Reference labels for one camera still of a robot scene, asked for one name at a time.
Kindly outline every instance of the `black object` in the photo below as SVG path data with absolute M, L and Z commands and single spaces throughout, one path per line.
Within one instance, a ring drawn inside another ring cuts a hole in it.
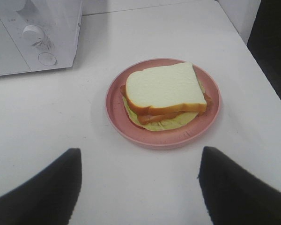
M 204 147 L 199 183 L 214 225 L 281 225 L 281 192 L 213 147 Z
M 0 225 L 67 225 L 81 188 L 80 149 L 69 149 L 0 197 Z

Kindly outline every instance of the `white table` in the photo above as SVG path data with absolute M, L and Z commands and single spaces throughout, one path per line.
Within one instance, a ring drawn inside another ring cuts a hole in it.
M 106 117 L 112 80 L 151 58 L 193 62 L 220 88 L 217 120 L 183 148 L 138 147 Z M 281 101 L 216 1 L 84 16 L 73 68 L 0 77 L 0 195 L 79 147 L 72 225 L 211 224 L 197 180 L 204 146 L 281 191 Z

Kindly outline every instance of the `microwave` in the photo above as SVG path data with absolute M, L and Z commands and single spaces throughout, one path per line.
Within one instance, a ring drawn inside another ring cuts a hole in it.
M 81 16 L 82 0 L 0 0 L 0 75 L 71 67 Z

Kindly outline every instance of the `black surface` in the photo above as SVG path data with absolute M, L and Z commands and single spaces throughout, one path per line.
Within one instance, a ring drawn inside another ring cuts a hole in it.
M 281 99 L 281 0 L 261 0 L 247 46 Z
M 0 225 L 67 225 L 81 188 L 80 149 L 0 197 Z
M 281 225 L 281 193 L 205 147 L 199 183 L 214 225 Z

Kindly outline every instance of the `plate rim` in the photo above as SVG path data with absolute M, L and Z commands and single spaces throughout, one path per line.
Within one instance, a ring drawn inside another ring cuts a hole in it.
M 125 137 L 126 139 L 128 139 L 129 141 L 133 142 L 133 143 L 136 143 L 136 144 L 139 144 L 140 146 L 142 147 L 147 147 L 147 148 L 150 148 L 150 149 L 154 149 L 154 147 L 171 147 L 173 146 L 173 148 L 178 148 L 178 147 L 181 147 L 181 144 L 185 143 L 187 144 L 188 142 L 190 142 L 191 140 L 197 138 L 198 136 L 200 136 L 201 134 L 203 134 L 208 128 L 210 128 L 210 126 L 214 123 L 215 119 L 217 118 L 218 114 L 219 114 L 219 111 L 220 111 L 220 108 L 221 108 L 221 105 L 222 105 L 222 96 L 221 96 L 221 92 L 220 92 L 220 89 L 217 85 L 217 83 L 215 82 L 215 80 L 209 75 L 209 73 L 207 73 L 204 69 L 202 69 L 201 67 L 197 66 L 196 64 L 193 64 L 194 66 L 196 66 L 197 68 L 199 68 L 200 70 L 202 70 L 212 81 L 213 85 L 216 87 L 216 91 L 218 93 L 218 97 L 219 97 L 219 104 L 218 104 L 218 107 L 217 107 L 217 110 L 216 110 L 216 113 L 214 114 L 214 117 L 213 119 L 210 121 L 210 123 L 204 128 L 202 129 L 200 132 L 196 133 L 194 136 L 192 137 L 189 137 L 189 138 L 186 138 L 184 140 L 181 140 L 181 141 L 178 141 L 178 142 L 173 142 L 173 143 L 167 143 L 167 144 L 158 144 L 158 143 L 154 143 L 154 144 L 150 144 L 150 143 L 147 143 L 147 142 L 142 142 L 142 141 L 139 141 L 139 140 L 136 140 L 134 138 L 131 138 L 129 137 L 128 135 L 126 135 L 125 133 L 123 133 L 120 129 L 118 129 L 118 127 L 112 122 L 112 119 L 110 118 L 110 115 L 108 113 L 108 110 L 107 110 L 107 98 L 108 98 L 108 95 L 109 95 L 109 92 L 110 92 L 110 88 L 112 87 L 113 83 L 118 79 L 119 76 L 121 76 L 121 74 L 123 72 L 125 72 L 126 70 L 130 69 L 131 67 L 134 67 L 138 64 L 141 64 L 141 63 L 144 63 L 144 62 L 148 62 L 148 61 L 153 61 L 153 60 L 176 60 L 176 61 L 180 61 L 180 62 L 187 62 L 185 60 L 178 60 L 178 59 L 174 59 L 174 58 L 153 58 L 153 59 L 148 59 L 148 60 L 143 60 L 143 61 L 140 61 L 140 62 L 137 62 L 137 63 L 134 63 L 132 64 L 131 66 L 125 68 L 124 70 L 122 70 L 113 80 L 112 82 L 110 83 L 108 89 L 107 89 L 107 92 L 106 92 L 106 95 L 105 95 L 105 113 L 107 114 L 107 117 L 108 117 L 108 120 L 109 122 L 111 123 L 111 125 L 116 129 L 117 132 L 119 132 L 123 137 Z

